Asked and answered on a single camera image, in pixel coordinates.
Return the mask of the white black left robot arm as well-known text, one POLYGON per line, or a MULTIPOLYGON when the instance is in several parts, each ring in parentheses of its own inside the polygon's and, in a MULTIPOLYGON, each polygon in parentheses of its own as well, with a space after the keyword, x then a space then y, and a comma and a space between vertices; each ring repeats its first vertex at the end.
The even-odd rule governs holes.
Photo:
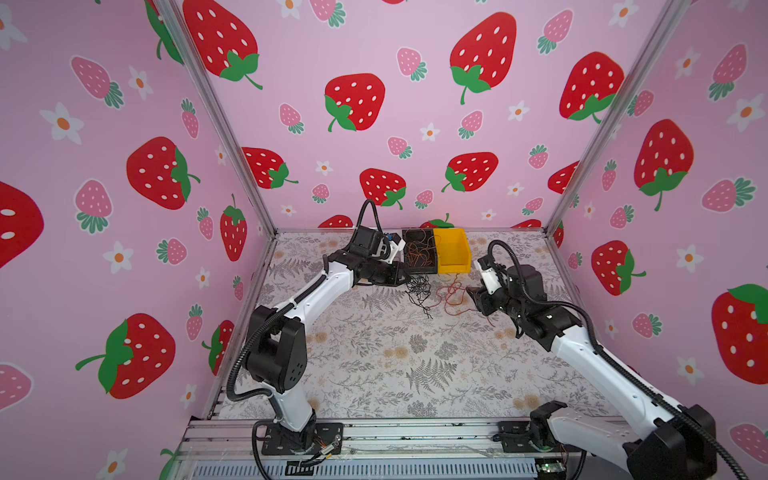
POLYGON ((322 258, 321 270, 303 289, 274 307, 252 311, 226 381, 227 399, 266 398, 279 438, 294 452, 309 451, 317 417, 301 385, 308 366, 306 328, 357 285, 406 284, 410 275, 397 259, 405 246, 399 235, 383 231, 374 202, 364 201, 349 242, 322 258))

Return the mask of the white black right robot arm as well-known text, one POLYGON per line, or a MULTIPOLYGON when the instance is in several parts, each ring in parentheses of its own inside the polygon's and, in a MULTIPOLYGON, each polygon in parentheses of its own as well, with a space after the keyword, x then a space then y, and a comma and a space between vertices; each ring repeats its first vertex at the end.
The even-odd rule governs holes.
POLYGON ((475 265, 482 276, 468 294, 484 316, 503 313, 518 337, 527 336, 578 371, 620 413, 629 431, 586 418, 561 401, 535 409, 523 433, 498 433, 538 451, 571 445, 625 470, 634 479, 709 479, 724 462, 738 479, 747 476, 718 441, 714 418, 701 406, 685 407, 645 381, 599 343, 594 324, 581 307, 550 301, 539 272, 514 259, 506 267, 494 250, 514 252, 502 240, 488 244, 475 265))

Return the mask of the black plastic storage bin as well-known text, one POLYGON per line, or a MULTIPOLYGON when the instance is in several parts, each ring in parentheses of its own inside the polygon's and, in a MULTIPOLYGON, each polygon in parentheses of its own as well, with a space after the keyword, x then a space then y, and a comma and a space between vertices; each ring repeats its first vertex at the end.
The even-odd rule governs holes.
POLYGON ((412 228, 402 231, 405 241, 403 262, 409 273, 433 275, 438 273, 438 253, 433 228, 412 228))

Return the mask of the yellow plastic storage bin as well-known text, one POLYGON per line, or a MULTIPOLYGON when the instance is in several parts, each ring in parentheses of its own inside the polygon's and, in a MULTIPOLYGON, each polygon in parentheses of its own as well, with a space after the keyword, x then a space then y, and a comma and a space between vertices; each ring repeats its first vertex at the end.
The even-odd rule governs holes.
POLYGON ((437 251, 437 272, 440 275, 469 274, 472 253, 464 229, 437 228, 433 230, 437 251))

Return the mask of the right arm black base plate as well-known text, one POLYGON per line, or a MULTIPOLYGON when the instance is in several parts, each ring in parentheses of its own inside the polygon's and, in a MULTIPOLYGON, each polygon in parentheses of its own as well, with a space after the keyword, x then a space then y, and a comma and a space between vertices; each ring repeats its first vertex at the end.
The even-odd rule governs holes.
POLYGON ((529 421, 501 421, 498 431, 491 439, 500 443, 505 453, 578 453, 580 448, 563 444, 554 439, 551 433, 529 421))

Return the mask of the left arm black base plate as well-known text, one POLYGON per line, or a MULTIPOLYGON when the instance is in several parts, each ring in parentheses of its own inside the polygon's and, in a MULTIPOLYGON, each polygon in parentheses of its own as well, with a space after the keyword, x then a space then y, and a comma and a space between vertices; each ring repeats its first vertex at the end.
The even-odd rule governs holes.
POLYGON ((293 432, 279 424, 269 424, 258 434, 260 453, 267 456, 313 456, 320 452, 336 455, 341 452, 344 424, 337 422, 310 423, 302 432, 293 432))

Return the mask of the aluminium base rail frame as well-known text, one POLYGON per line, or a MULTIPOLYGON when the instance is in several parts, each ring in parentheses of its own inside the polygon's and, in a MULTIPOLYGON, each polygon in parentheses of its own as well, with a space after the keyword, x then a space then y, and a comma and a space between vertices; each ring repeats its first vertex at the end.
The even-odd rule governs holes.
POLYGON ((622 446, 636 440, 618 417, 563 412, 563 443, 537 449, 523 418, 331 419, 318 423, 329 458, 310 465, 270 422, 194 421, 170 479, 585 479, 595 457, 607 477, 629 474, 622 446))

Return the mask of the aluminium left corner post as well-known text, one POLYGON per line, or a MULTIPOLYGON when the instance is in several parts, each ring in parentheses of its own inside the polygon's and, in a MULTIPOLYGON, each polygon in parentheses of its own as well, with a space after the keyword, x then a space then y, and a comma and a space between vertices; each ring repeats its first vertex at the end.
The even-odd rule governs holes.
POLYGON ((205 105, 205 109, 221 140, 230 163, 236 172, 242 187, 259 220, 262 222, 265 234, 274 239, 277 229, 268 209, 259 194, 259 188, 253 179, 246 158, 231 128, 213 86, 208 78, 208 71, 201 62, 190 32, 183 20, 182 10, 176 1, 160 0, 156 2, 172 41, 182 56, 185 67, 205 105))

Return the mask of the aluminium corner post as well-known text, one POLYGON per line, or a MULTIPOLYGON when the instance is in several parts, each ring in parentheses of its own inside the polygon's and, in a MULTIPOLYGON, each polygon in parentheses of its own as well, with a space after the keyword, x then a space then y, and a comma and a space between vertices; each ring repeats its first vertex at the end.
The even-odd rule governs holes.
POLYGON ((246 158, 231 128, 213 86, 208 78, 208 71, 201 62, 190 32, 183 20, 182 10, 176 1, 160 0, 156 2, 172 41, 182 56, 185 67, 205 105, 205 109, 221 140, 230 163, 236 172, 242 187, 259 220, 262 222, 265 234, 274 239, 277 229, 268 209, 259 194, 259 188, 253 179, 246 158))
POLYGON ((625 81, 620 87, 617 98, 612 102, 608 114, 602 120, 590 140, 580 163, 569 182, 565 194, 557 204, 550 220, 544 229, 547 240, 554 239, 556 227, 564 220, 570 205, 579 190, 589 177, 594 164, 611 141, 611 134, 623 120, 635 92, 643 85, 651 73, 654 64, 663 53, 666 44, 672 38, 677 26, 690 6, 689 1, 666 1, 664 7, 649 31, 649 34, 639 50, 638 55, 626 74, 625 81))

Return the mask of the aluminium right corner post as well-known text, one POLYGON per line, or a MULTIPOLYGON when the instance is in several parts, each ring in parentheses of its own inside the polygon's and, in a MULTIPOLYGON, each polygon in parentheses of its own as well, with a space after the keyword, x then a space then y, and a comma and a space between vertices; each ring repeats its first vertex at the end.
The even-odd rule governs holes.
POLYGON ((611 141, 611 134, 623 120, 635 92, 643 85, 651 73, 654 64, 663 53, 666 44, 672 38, 677 26, 690 6, 689 1, 666 1, 664 7, 649 31, 649 34, 639 50, 638 55, 626 74, 625 81, 620 87, 617 98, 612 102, 608 114, 602 120, 590 140, 580 163, 569 182, 565 194, 557 204, 550 220, 544 229, 547 240, 554 239, 556 227, 564 220, 570 205, 579 190, 589 177, 594 164, 611 141))

